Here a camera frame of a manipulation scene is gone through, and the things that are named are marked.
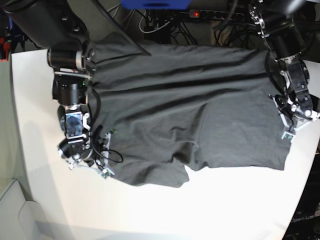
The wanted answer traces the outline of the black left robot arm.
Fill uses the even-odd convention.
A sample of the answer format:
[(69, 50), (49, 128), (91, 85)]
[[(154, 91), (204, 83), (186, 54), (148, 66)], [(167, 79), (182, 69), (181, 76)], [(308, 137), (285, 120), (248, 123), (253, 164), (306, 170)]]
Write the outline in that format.
[(302, 60), (304, 40), (293, 19), (305, 3), (304, 0), (252, 0), (248, 13), (268, 49), (265, 63), (274, 60), (283, 79), (280, 85), (268, 73), (279, 92), (274, 96), (278, 110), (291, 121), (297, 118), (314, 122), (320, 114), (308, 89), (310, 75)]

